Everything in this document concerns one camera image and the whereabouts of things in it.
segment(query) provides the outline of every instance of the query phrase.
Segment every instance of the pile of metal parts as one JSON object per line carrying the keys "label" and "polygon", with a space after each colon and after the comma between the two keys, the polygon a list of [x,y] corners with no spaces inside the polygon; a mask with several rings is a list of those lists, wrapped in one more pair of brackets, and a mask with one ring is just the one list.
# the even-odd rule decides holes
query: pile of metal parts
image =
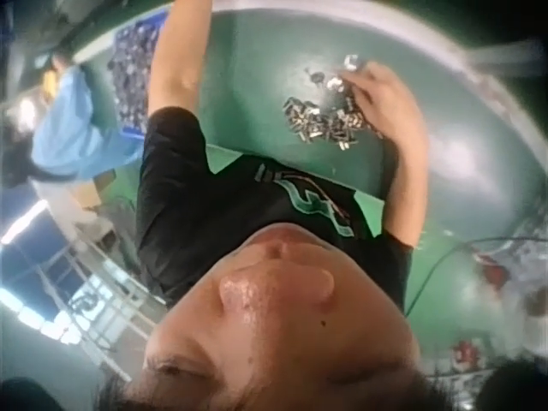
{"label": "pile of metal parts", "polygon": [[116,35],[114,56],[108,65],[118,121],[122,129],[137,134],[146,131],[147,89],[158,35],[159,27],[153,24],[124,28]]}
{"label": "pile of metal parts", "polygon": [[[348,71],[357,71],[360,68],[358,56],[347,56],[344,68]],[[341,94],[343,104],[328,111],[322,111],[313,102],[303,102],[298,98],[290,97],[283,105],[283,114],[291,131],[296,133],[302,141],[312,143],[324,140],[338,144],[341,150],[348,150],[350,145],[357,142],[354,135],[357,131],[369,129],[378,137],[383,137],[363,116],[354,100],[354,95],[343,79],[336,75],[327,78],[321,72],[310,74],[310,78],[314,84],[323,86],[328,92]]]}

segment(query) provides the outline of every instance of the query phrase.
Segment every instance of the nose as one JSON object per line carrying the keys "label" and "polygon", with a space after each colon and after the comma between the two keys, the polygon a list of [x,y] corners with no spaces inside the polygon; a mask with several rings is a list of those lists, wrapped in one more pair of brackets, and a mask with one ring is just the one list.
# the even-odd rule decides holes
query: nose
{"label": "nose", "polygon": [[261,257],[255,264],[232,271],[219,283],[226,313],[282,315],[296,308],[324,312],[333,295],[330,272],[289,258],[291,244],[271,241],[254,245]]}

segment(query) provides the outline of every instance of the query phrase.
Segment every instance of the black hair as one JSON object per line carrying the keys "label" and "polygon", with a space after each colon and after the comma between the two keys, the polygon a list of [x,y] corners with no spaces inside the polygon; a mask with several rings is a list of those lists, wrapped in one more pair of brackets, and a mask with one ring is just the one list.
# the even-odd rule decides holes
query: black hair
{"label": "black hair", "polygon": [[29,180],[37,182],[69,182],[73,176],[58,176],[42,170],[31,159],[33,137],[24,135],[15,126],[0,117],[0,183],[3,188],[14,188]]}
{"label": "black hair", "polygon": [[529,360],[500,366],[486,380],[476,399],[478,411],[536,411],[548,403],[548,373]]}
{"label": "black hair", "polygon": [[[428,382],[424,376],[417,374],[416,381],[412,384],[411,389],[407,390],[402,400],[402,405],[398,409],[401,411],[456,411],[458,408],[454,403],[453,396],[436,382]],[[125,393],[126,384],[124,381],[115,376],[107,380],[106,384],[99,391],[96,401],[96,411],[175,411],[175,408],[162,408],[146,403],[145,400],[135,400],[128,398]],[[253,409],[245,401],[242,401],[230,409],[222,411],[244,411]],[[204,408],[208,411],[220,411],[212,408]],[[352,409],[360,409],[359,404],[354,404]],[[190,409],[180,409],[177,411],[191,411]],[[192,411],[201,411],[201,409],[192,409]]]}

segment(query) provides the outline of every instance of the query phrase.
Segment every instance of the light blue jacket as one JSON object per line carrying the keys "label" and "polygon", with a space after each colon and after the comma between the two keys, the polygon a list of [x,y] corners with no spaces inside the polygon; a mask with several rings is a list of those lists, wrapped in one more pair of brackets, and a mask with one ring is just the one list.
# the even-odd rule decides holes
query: light blue jacket
{"label": "light blue jacket", "polygon": [[143,140],[119,130],[99,129],[92,121],[91,91],[77,66],[61,78],[59,93],[33,137],[31,158],[42,170],[75,180],[139,160]]}

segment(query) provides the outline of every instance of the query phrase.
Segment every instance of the wire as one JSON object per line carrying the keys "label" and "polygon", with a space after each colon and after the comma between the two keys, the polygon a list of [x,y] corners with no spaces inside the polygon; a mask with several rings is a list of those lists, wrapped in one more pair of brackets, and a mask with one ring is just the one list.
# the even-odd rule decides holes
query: wire
{"label": "wire", "polygon": [[425,281],[420,286],[419,291],[417,292],[417,294],[413,298],[413,301],[411,301],[411,304],[409,304],[409,308],[408,308],[407,312],[405,313],[405,316],[409,317],[409,315],[411,315],[411,312],[413,311],[414,307],[416,306],[417,301],[419,300],[420,296],[422,295],[422,293],[426,289],[426,285],[432,279],[432,276],[434,275],[434,272],[448,257],[450,257],[451,255],[453,255],[453,253],[455,253],[455,252],[457,252],[457,251],[459,251],[463,248],[468,248],[468,247],[471,247],[474,244],[479,244],[479,243],[482,243],[482,242],[490,242],[490,241],[535,241],[535,242],[546,242],[546,243],[548,243],[548,238],[526,237],[526,236],[491,237],[491,238],[482,238],[482,239],[479,239],[479,240],[466,241],[466,242],[463,242],[461,244],[458,244],[458,245],[452,247],[447,253],[442,255],[441,258],[436,262],[436,264],[434,264],[434,266],[430,269],[430,271],[428,272],[428,275],[426,276]]}

